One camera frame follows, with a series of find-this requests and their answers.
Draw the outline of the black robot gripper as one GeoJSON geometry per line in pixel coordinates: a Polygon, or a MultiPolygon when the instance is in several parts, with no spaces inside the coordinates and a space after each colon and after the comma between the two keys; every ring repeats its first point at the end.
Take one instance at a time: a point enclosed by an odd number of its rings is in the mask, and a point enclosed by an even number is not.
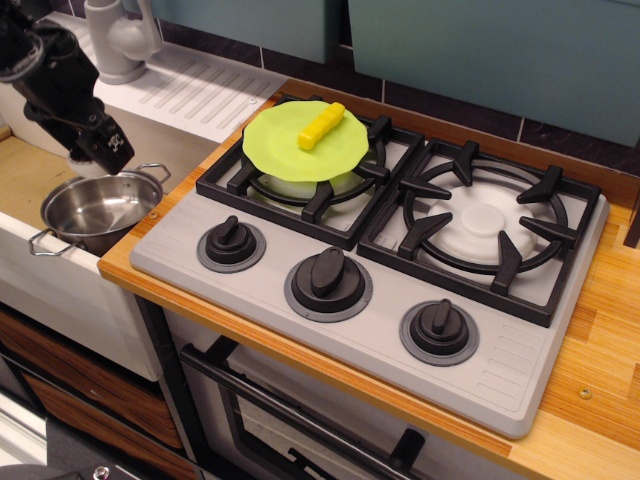
{"type": "Polygon", "coordinates": [[[94,96],[97,78],[97,69],[75,42],[9,44],[9,82],[26,101],[25,117],[72,158],[81,158],[82,150],[107,175],[117,175],[135,151],[94,96]]]}

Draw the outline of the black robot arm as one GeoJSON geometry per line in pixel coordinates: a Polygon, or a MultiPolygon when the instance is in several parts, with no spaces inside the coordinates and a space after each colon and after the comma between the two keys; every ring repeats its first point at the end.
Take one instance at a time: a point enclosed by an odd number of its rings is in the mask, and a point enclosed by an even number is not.
{"type": "Polygon", "coordinates": [[[1,81],[25,99],[25,117],[62,145],[72,161],[117,175],[135,152],[94,95],[98,77],[71,31],[34,20],[19,1],[1,3],[1,81]]]}

